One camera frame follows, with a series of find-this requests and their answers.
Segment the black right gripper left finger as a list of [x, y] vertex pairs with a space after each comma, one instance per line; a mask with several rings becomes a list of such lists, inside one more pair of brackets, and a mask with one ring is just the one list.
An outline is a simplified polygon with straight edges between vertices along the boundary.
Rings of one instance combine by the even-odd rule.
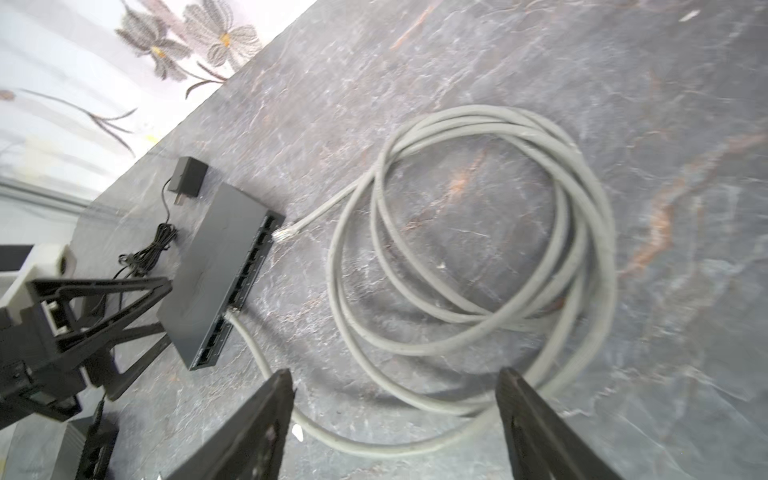
[[277, 479], [295, 390], [289, 370], [275, 372], [171, 475], [172, 479]]

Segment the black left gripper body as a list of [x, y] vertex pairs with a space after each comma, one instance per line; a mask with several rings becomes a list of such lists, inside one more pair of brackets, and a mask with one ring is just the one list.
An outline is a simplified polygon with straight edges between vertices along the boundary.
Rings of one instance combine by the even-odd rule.
[[67, 366], [40, 310], [31, 308], [27, 321], [12, 319], [1, 309], [1, 427], [33, 414], [64, 422], [82, 412], [77, 395], [84, 377]]

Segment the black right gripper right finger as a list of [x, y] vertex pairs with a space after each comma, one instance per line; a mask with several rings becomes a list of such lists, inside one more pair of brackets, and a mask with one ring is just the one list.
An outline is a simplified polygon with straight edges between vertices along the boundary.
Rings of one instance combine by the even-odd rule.
[[495, 396], [515, 479], [621, 479], [516, 370], [500, 371]]

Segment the slim ribbed black switch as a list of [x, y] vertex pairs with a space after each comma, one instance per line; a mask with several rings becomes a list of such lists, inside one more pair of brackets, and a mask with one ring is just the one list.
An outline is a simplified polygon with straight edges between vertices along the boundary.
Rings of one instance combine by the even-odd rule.
[[105, 403], [103, 398], [91, 417], [66, 424], [52, 480], [111, 479], [109, 463], [119, 428], [104, 417]]

